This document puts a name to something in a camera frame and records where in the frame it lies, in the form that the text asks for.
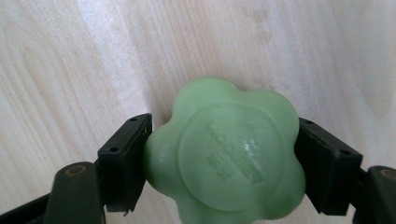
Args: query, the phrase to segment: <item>green rubber object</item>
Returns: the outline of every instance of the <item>green rubber object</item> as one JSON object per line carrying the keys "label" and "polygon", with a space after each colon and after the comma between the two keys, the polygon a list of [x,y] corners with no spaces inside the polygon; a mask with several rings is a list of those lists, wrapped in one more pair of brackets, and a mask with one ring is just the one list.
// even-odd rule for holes
{"label": "green rubber object", "polygon": [[173,198],[184,224],[281,218],[305,192],[294,154],[299,120],[275,91],[240,91],[199,77],[177,95],[169,122],[148,139],[145,175]]}

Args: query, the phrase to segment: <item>light wood grain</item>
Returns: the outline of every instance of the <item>light wood grain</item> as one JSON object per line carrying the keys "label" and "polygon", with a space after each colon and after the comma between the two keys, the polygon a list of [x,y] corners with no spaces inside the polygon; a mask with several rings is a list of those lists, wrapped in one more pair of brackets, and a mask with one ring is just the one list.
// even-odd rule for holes
{"label": "light wood grain", "polygon": [[[50,191],[55,173],[94,161],[129,117],[171,116],[184,83],[226,77],[285,94],[365,155],[396,167],[396,2],[1,1],[0,213]],[[350,223],[305,199],[255,223]],[[180,223],[149,184],[108,223]]]}

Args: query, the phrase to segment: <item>screw hole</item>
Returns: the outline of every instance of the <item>screw hole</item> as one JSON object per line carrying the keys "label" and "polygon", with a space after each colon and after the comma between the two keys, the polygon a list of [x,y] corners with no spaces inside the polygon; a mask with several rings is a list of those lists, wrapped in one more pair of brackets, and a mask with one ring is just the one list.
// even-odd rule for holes
{"label": "screw hole", "polygon": [[341,154],[346,155],[346,156],[350,155],[350,151],[345,150],[345,149],[341,149],[340,152],[341,152]]}
{"label": "screw hole", "polygon": [[109,151],[112,151],[112,152],[116,152],[116,151],[119,150],[119,148],[118,148],[118,147],[111,147],[111,148],[109,148],[108,150],[109,150]]}

